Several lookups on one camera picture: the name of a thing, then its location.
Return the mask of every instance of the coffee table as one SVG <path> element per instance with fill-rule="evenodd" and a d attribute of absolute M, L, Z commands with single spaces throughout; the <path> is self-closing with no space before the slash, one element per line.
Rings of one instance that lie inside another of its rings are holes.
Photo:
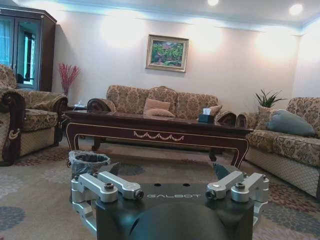
<path fill-rule="evenodd" d="M 148 118 L 141 114 L 106 111 L 66 111 L 70 122 L 66 136 L 70 150 L 78 150 L 79 136 L 94 137 L 94 150 L 101 138 L 130 140 L 135 143 L 162 143 L 177 147 L 205 147 L 235 150 L 232 166 L 240 167 L 249 149 L 246 135 L 251 129 L 199 123 L 180 118 Z M 215 161 L 214 154 L 209 154 Z"/>

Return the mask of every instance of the floor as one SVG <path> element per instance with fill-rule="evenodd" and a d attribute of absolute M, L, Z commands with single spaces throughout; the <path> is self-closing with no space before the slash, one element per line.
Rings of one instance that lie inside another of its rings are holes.
<path fill-rule="evenodd" d="M 80 140 L 89 150 L 91 139 Z M 209 183 L 217 178 L 204 152 L 102 144 L 101 153 L 120 162 L 119 175 L 139 183 Z M 71 169 L 66 139 L 0 168 L 0 240 L 94 240 L 69 203 Z M 232 155 L 217 156 L 230 163 Z M 242 171 L 263 170 L 243 162 Z M 269 204 L 254 240 L 320 240 L 320 204 L 271 174 Z"/>

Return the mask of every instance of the sofa backrest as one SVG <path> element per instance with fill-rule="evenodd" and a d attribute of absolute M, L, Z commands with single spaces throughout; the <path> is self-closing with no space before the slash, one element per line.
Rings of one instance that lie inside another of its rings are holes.
<path fill-rule="evenodd" d="M 166 86 L 159 86 L 149 89 L 148 99 L 154 99 L 162 102 L 170 103 L 169 111 L 176 113 L 177 92 Z"/>
<path fill-rule="evenodd" d="M 213 95 L 178 92 L 175 116 L 181 119 L 197 119 L 203 108 L 218 105 L 218 98 Z"/>
<path fill-rule="evenodd" d="M 287 106 L 287 110 L 304 118 L 311 124 L 320 137 L 320 97 L 295 97 Z"/>
<path fill-rule="evenodd" d="M 114 103 L 118 112 L 143 114 L 148 93 L 148 89 L 110 85 L 106 92 L 106 99 Z"/>
<path fill-rule="evenodd" d="M 14 72 L 10 67 L 0 64 L 0 87 L 17 88 Z"/>

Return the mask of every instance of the ceiling light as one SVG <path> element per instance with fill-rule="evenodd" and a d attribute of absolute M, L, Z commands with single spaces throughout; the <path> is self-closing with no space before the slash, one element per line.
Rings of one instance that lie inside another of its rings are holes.
<path fill-rule="evenodd" d="M 291 15 L 296 16 L 296 15 L 299 15 L 303 9 L 304 9 L 304 7 L 301 4 L 295 4 L 292 7 L 290 7 L 289 13 Z"/>
<path fill-rule="evenodd" d="M 219 3 L 219 0 L 208 0 L 208 4 L 210 5 L 210 6 L 215 6 L 215 5 L 217 5 Z"/>

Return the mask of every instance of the glass cabinet door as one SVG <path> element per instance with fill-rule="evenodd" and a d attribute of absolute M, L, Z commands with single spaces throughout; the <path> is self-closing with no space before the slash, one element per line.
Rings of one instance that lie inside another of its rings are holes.
<path fill-rule="evenodd" d="M 37 90 L 39 79 L 40 20 L 15 18 L 13 71 L 18 87 Z"/>
<path fill-rule="evenodd" d="M 14 21 L 10 16 L 0 16 L 0 64 L 12 68 L 14 49 Z"/>

